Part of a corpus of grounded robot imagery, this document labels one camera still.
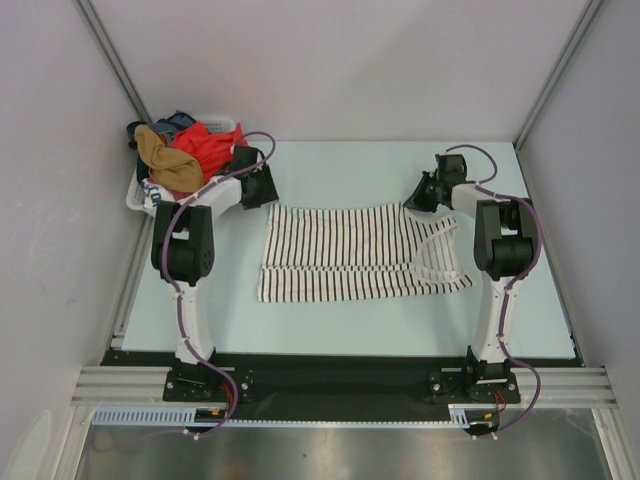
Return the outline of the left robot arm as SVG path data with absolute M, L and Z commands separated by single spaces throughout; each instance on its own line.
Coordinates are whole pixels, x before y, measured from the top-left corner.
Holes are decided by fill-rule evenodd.
M 231 154 L 221 174 L 200 190 L 156 206 L 151 264 L 171 291 L 179 334 L 175 356 L 183 363 L 204 363 L 215 350 L 200 292 L 214 266 L 215 220 L 237 205 L 253 209 L 278 199 L 267 165 L 271 151 L 235 145 Z

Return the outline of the black white striped tank top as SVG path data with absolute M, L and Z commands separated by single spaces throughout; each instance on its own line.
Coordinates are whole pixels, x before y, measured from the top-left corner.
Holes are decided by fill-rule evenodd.
M 457 221 L 399 203 L 360 209 L 276 204 L 258 299 L 319 303 L 451 294 L 472 287 L 455 252 Z

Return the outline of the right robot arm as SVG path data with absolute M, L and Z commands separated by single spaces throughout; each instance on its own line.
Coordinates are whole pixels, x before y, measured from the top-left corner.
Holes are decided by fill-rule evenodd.
M 492 174 L 483 180 L 469 180 L 460 149 L 483 154 L 491 163 Z M 479 364 L 502 364 L 511 359 L 508 341 L 519 284 L 541 255 L 539 219 L 530 200 L 485 187 L 498 173 L 496 161 L 486 150 L 461 144 L 448 148 L 435 159 L 436 169 L 422 173 L 404 206 L 429 213 L 445 206 L 474 221 L 473 257 L 482 273 L 482 298 L 470 351 Z

